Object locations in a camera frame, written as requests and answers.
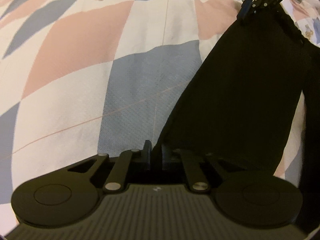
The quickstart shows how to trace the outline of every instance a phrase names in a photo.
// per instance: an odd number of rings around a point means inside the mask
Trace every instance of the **metal pin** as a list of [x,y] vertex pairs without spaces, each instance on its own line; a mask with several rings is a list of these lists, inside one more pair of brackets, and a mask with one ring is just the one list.
[[121,185],[116,182],[109,182],[108,184],[105,185],[105,188],[107,190],[118,190],[121,188]]
[[205,182],[196,182],[192,185],[194,190],[206,190],[208,188],[208,184]]

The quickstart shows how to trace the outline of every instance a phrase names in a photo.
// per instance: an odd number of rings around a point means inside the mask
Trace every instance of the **black trousers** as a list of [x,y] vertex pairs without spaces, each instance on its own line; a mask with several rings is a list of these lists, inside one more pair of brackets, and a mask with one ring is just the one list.
[[199,155],[237,155],[274,174],[303,91],[307,106],[296,225],[320,223],[320,49],[305,39],[278,6],[234,22],[214,46],[175,105],[152,150],[161,169],[161,144]]

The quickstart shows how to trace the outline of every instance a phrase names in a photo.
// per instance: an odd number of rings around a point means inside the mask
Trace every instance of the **black cloth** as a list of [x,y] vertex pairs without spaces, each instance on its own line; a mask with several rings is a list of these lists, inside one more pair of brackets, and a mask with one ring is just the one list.
[[306,135],[296,225],[320,223],[320,49],[305,39],[280,5],[244,25],[234,22],[209,53],[175,105],[152,150],[161,169],[161,144],[199,155],[237,155],[274,174],[303,91]]

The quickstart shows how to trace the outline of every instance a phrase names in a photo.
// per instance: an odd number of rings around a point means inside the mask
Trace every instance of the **patterned fabric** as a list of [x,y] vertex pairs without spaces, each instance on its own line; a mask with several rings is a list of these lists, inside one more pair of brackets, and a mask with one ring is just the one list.
[[[241,0],[0,0],[0,234],[23,182],[153,145]],[[320,2],[282,5],[320,47]],[[298,185],[301,94],[275,176]]]

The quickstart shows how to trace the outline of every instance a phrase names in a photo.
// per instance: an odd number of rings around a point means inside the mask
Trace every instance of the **white logo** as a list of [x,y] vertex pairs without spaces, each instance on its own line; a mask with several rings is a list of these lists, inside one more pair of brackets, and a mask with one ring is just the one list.
[[153,190],[156,191],[156,192],[158,192],[158,191],[161,190],[161,189],[162,189],[162,188],[160,188],[160,187],[154,187],[154,188],[153,188]]

